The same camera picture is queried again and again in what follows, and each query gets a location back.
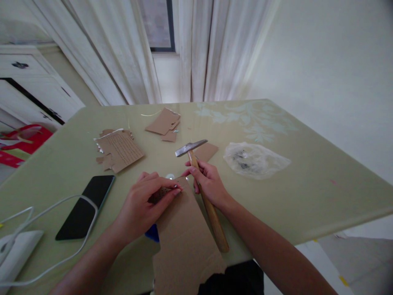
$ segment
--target hand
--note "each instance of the hand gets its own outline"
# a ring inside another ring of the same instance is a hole
[[[149,203],[151,195],[161,187],[172,190],[156,205]],[[114,238],[125,247],[143,235],[182,190],[176,181],[159,177],[157,172],[143,172],[131,187],[119,215],[111,225]]]
[[[190,162],[185,163],[186,166],[191,166]],[[195,167],[190,167],[181,176],[194,176],[194,190],[199,194],[199,187],[197,181],[200,183],[203,192],[209,201],[218,209],[223,211],[223,208],[229,204],[232,197],[226,191],[224,184],[221,181],[216,166],[210,165],[204,161],[198,160],[199,170]]]

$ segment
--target person's left hand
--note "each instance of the person's left hand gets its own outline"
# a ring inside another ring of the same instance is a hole
[[[156,205],[149,203],[151,195],[161,187],[172,190]],[[179,183],[159,177],[157,172],[143,172],[131,187],[119,215],[111,225],[116,240],[124,247],[143,235],[182,190]]]

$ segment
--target white curtain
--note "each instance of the white curtain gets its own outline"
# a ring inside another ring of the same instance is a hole
[[[26,3],[102,105],[161,103],[136,1]]]
[[[241,99],[239,92],[271,0],[182,2],[181,101]]]

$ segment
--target red bag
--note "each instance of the red bag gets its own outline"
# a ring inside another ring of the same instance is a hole
[[[0,163],[15,168],[19,167],[27,160],[29,154],[33,154],[52,134],[48,129],[38,124],[27,125],[4,134],[2,142],[10,141],[11,144],[1,147]]]

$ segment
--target hammer head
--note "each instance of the hammer head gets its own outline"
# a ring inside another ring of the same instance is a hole
[[[187,154],[187,152],[188,152],[189,150],[193,150],[193,149],[195,149],[195,148],[197,148],[197,147],[203,145],[203,144],[206,143],[207,141],[208,141],[207,139],[203,139],[203,140],[197,141],[197,142],[195,142],[195,143],[187,143],[185,146],[179,148],[179,149],[175,152],[175,155],[176,155],[176,157],[181,157],[181,156],[183,156],[184,154]]]

